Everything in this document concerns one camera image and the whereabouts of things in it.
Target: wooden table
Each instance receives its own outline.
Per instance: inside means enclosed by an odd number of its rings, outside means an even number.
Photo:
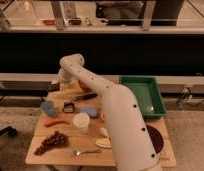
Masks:
[[[66,114],[62,112],[62,107],[65,101],[69,101],[77,95],[83,95],[83,93],[84,92],[79,88],[76,80],[72,81],[65,91],[49,93],[47,100],[52,100],[54,102],[57,118],[67,119],[71,124],[57,124],[51,127],[45,127],[44,122],[49,120],[50,117],[42,112],[36,125],[34,136],[27,153],[27,164],[115,166],[115,159],[111,149],[102,149],[102,153],[83,154],[78,157],[74,157],[72,155],[74,149],[98,149],[99,147],[95,145],[95,141],[97,138],[103,138],[103,135],[99,130],[101,127],[105,127],[104,123],[100,119],[91,119],[88,133],[81,134],[72,124],[72,119],[75,114]],[[79,112],[80,107],[97,107],[100,111],[100,97],[82,102],[76,102],[75,106],[75,113]],[[159,120],[147,121],[146,123],[158,129],[164,138],[164,148],[158,154],[161,165],[163,167],[176,166],[176,160],[171,147],[164,119],[162,118]],[[70,142],[69,147],[55,148],[44,153],[42,156],[34,155],[35,149],[40,146],[42,140],[54,133],[56,130],[68,135]]]

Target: floor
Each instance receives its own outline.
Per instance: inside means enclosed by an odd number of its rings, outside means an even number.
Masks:
[[[26,165],[25,157],[40,114],[40,98],[5,97],[0,103],[0,129],[12,125],[19,134],[15,138],[0,138],[0,168],[2,171],[49,171],[43,165]],[[180,110],[176,99],[165,99],[165,117],[177,167],[164,171],[204,171],[204,103],[199,107],[184,106]],[[56,166],[59,171],[75,171],[76,167]],[[115,168],[84,167],[83,171],[115,171]]]

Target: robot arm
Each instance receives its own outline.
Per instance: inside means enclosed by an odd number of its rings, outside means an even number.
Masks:
[[[80,54],[60,60],[60,77],[75,76],[101,96],[105,124],[119,171],[161,171],[145,122],[132,91],[82,67]]]

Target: grapes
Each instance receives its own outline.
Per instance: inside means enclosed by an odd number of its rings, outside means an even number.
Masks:
[[[60,133],[59,131],[55,131],[54,134],[50,135],[49,137],[46,137],[40,147],[36,148],[34,154],[35,155],[42,155],[46,151],[49,151],[53,149],[54,147],[60,147],[60,146],[68,146],[68,136]]]

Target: tray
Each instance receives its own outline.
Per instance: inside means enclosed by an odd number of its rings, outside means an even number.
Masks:
[[[159,119],[166,114],[154,77],[120,76],[119,83],[130,88],[135,94],[145,119]]]

